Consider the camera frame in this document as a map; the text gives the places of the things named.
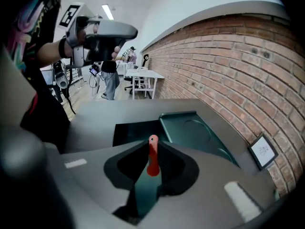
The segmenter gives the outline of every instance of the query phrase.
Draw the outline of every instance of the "white table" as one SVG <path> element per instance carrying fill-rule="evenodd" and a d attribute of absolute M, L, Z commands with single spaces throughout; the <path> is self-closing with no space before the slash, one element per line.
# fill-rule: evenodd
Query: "white table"
<path fill-rule="evenodd" d="M 164 76 L 160 75 L 159 73 L 155 71 L 150 71 L 150 70 L 127 70 L 126 72 L 127 77 L 132 77 L 132 99 L 134 99 L 134 93 L 135 91 L 145 91 L 145 92 L 152 92 L 152 99 L 154 99 L 154 94 L 156 92 L 156 85 L 157 85 L 157 80 L 159 79 L 164 79 Z M 153 83 L 153 88 L 141 88 L 140 84 L 140 77 L 148 78 L 153 78 L 154 83 Z M 135 88 L 135 81 L 139 81 L 139 88 Z"/>

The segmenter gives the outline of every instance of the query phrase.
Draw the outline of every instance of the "framed picture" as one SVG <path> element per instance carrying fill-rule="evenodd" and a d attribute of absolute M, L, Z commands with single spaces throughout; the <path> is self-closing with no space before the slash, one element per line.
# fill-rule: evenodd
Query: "framed picture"
<path fill-rule="evenodd" d="M 261 133 L 248 147 L 260 170 L 269 165 L 278 155 L 268 138 Z"/>

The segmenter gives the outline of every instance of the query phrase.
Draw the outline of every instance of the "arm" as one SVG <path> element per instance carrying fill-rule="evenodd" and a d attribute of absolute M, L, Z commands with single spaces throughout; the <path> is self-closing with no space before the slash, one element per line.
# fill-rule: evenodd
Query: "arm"
<path fill-rule="evenodd" d="M 117 61 L 117 60 L 125 61 L 126 58 L 125 58 L 124 56 L 118 56 L 118 57 L 115 57 L 115 58 L 113 59 L 113 61 Z"/>
<path fill-rule="evenodd" d="M 41 67 L 53 64 L 61 59 L 58 49 L 59 43 L 60 41 L 48 42 L 39 48 L 37 51 L 37 59 L 40 62 Z M 64 50 L 66 56 L 72 57 L 73 51 L 67 42 L 65 42 Z"/>

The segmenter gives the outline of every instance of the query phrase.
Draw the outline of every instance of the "ceiling light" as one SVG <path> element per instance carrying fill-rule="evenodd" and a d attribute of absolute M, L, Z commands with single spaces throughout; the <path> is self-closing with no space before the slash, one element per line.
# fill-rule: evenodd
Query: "ceiling light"
<path fill-rule="evenodd" d="M 114 18 L 113 18 L 113 16 L 112 16 L 112 13 L 111 13 L 111 11 L 110 11 L 110 9 L 109 9 L 108 4 L 102 5 L 102 8 L 104 9 L 104 11 L 105 11 L 105 13 L 106 13 L 108 19 L 114 20 Z"/>

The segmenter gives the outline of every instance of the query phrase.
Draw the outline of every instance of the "colorful shirt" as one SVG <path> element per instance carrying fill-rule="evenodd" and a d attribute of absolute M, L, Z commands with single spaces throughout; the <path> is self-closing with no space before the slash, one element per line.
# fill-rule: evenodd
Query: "colorful shirt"
<path fill-rule="evenodd" d="M 32 0 L 13 22 L 6 48 L 16 67 L 36 90 L 21 127 L 42 141 L 55 144 L 63 152 L 70 122 L 47 87 L 36 58 L 41 46 L 53 41 L 58 12 L 59 6 L 46 6 L 41 0 Z"/>

